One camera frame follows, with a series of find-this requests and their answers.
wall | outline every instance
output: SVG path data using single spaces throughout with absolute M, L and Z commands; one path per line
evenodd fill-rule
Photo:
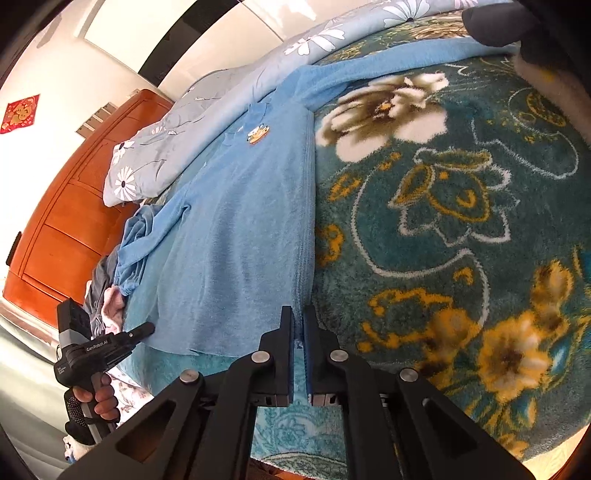
M 105 0 L 90 24 L 85 39 L 138 72 L 168 29 L 194 2 Z
M 82 38 L 74 36 L 95 0 L 74 0 L 47 41 L 41 32 L 0 89 L 7 103 L 40 94 L 35 124 L 0 135 L 0 288 L 4 261 L 59 169 L 83 142 L 81 124 L 108 102 L 121 105 L 135 90 L 153 85 Z M 113 34 L 124 23 L 113 25 Z

gray cloth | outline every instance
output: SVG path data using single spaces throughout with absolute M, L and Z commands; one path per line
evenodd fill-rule
M 82 306 L 90 316 L 92 338 L 105 334 L 105 324 L 103 323 L 100 310 L 103 307 L 105 290 L 113 284 L 118 259 L 119 245 L 107 257 L 101 258 L 92 271 L 92 283 Z

finger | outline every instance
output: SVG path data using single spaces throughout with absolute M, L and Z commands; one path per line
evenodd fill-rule
M 108 411 L 107 413 L 103 413 L 100 416 L 105 420 L 116 420 L 119 418 L 119 410 L 114 408 L 113 410 Z
M 105 387 L 99 388 L 95 392 L 95 399 L 97 402 L 100 403 L 105 400 L 109 400 L 110 398 L 113 398 L 113 395 L 115 395 L 115 389 L 112 385 L 107 385 Z
M 118 405 L 117 398 L 111 397 L 109 400 L 105 400 L 97 404 L 95 407 L 95 412 L 102 416 L 103 413 L 109 413 L 111 410 L 117 408 Z
M 72 392 L 79 402 L 88 403 L 92 400 L 92 394 L 84 390 L 84 388 L 73 387 Z

blue sweater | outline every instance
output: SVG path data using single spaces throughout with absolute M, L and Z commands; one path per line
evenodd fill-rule
M 293 307 L 299 325 L 314 275 L 313 112 L 355 80 L 508 51 L 471 38 L 418 41 L 300 67 L 267 103 L 251 105 L 243 128 L 191 182 L 159 212 L 144 206 L 125 226 L 115 284 L 127 296 L 147 256 L 180 223 L 147 319 L 156 324 L 147 344 L 242 356 L 279 325 L 282 305 Z M 248 133 L 260 125 L 269 130 L 251 144 Z

air vent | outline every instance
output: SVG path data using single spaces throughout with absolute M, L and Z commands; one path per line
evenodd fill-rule
M 110 102 L 107 103 L 104 107 L 99 108 L 93 113 L 90 118 L 84 122 L 78 130 L 76 130 L 76 133 L 84 138 L 88 138 L 115 110 L 117 110 L 115 105 Z

